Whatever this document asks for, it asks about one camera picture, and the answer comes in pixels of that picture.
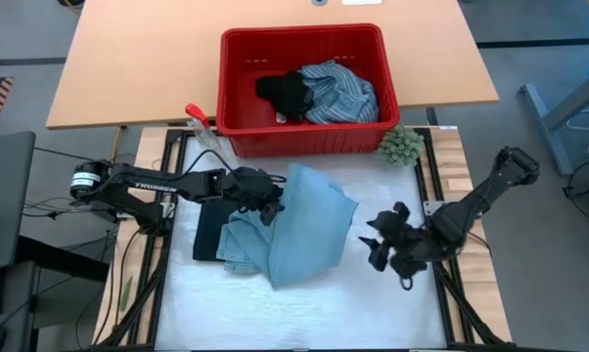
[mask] desk leg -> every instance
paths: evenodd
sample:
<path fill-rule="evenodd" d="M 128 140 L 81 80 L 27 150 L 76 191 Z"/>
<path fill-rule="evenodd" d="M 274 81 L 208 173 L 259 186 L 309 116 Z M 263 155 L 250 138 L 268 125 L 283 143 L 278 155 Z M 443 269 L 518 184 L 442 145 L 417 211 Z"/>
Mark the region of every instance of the desk leg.
<path fill-rule="evenodd" d="M 108 278 L 110 269 L 108 264 L 98 260 L 19 236 L 16 262 L 21 263 L 27 260 L 45 269 L 101 283 Z"/>
<path fill-rule="evenodd" d="M 577 87 L 574 92 L 552 110 L 547 110 L 533 84 L 527 83 L 523 85 L 521 87 L 521 93 L 527 99 L 531 108 L 529 112 L 530 116 L 537 122 L 540 135 L 551 150 L 560 173 L 562 175 L 570 175 L 573 167 L 570 164 L 558 130 L 567 121 L 577 116 L 580 111 L 589 106 L 589 79 Z"/>

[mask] red nozzle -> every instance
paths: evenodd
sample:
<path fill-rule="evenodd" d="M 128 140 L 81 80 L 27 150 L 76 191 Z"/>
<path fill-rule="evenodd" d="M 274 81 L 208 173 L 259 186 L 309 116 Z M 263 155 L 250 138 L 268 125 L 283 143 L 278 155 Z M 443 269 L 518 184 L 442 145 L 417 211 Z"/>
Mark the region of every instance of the red nozzle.
<path fill-rule="evenodd" d="M 186 113 L 191 117 L 199 120 L 201 125 L 203 125 L 206 129 L 209 129 L 209 122 L 207 121 L 207 117 L 205 116 L 204 112 L 199 109 L 199 107 L 191 103 L 186 106 Z"/>

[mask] red plastic bin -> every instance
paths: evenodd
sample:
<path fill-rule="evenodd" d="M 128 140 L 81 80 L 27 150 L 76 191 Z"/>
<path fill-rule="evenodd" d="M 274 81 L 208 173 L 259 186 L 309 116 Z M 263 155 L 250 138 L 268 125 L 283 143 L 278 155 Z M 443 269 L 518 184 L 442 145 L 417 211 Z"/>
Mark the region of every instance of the red plastic bin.
<path fill-rule="evenodd" d="M 270 102 L 255 96 L 257 78 L 331 59 L 373 84 L 379 122 L 278 123 Z M 384 39 L 376 25 L 244 28 L 222 36 L 216 124 L 237 156 L 372 152 L 399 119 Z"/>

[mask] striped cloth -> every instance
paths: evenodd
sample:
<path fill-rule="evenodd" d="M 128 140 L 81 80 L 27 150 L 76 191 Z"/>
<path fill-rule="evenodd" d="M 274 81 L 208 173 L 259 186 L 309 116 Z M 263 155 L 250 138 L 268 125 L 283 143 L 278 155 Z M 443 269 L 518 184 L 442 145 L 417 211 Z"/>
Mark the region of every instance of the striped cloth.
<path fill-rule="evenodd" d="M 374 123 L 380 109 L 373 85 L 331 60 L 304 66 L 303 84 L 314 92 L 314 107 L 305 117 L 318 124 Z"/>

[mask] gray floor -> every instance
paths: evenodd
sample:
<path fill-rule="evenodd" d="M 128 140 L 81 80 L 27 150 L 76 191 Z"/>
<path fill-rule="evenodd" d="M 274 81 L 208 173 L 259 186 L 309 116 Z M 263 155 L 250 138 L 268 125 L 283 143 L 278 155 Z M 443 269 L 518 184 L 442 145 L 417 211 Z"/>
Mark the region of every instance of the gray floor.
<path fill-rule="evenodd" d="M 462 7 L 477 41 L 589 37 L 585 0 L 464 0 Z M 55 0 L 0 0 L 0 59 L 64 57 L 76 22 Z M 440 124 L 460 126 L 474 183 L 487 175 L 492 158 L 506 145 L 524 148 L 542 165 L 535 185 L 512 190 L 484 219 L 514 341 L 589 351 L 589 220 L 564 198 L 566 180 L 557 174 L 517 93 L 522 84 L 533 82 L 547 105 L 554 105 L 589 76 L 589 46 L 481 53 L 500 103 L 436 111 Z M 39 147 L 108 157 L 113 128 L 51 132 L 44 127 L 61 73 L 62 66 L 0 66 L 0 76 L 15 77 L 0 117 L 0 135 L 32 130 Z M 403 111 L 403 123 L 425 122 L 422 110 Z M 589 116 L 575 122 L 589 125 Z M 135 153 L 140 130 L 132 127 L 123 133 L 121 153 Z M 589 132 L 567 131 L 566 140 L 575 163 L 585 160 Z M 75 165 L 70 158 L 36 153 L 27 197 L 66 196 Z M 588 181 L 589 171 L 580 176 Z M 110 226 L 96 216 L 79 214 L 57 221 L 24 219 L 23 233 L 64 246 L 101 237 Z M 102 245 L 84 252 L 99 255 Z M 41 288 L 61 278 L 45 273 Z M 95 297 L 78 329 L 82 345 L 87 344 L 100 292 L 99 285 L 73 280 L 45 293 L 36 321 L 52 326 L 42 330 L 39 350 L 77 348 L 74 321 Z"/>

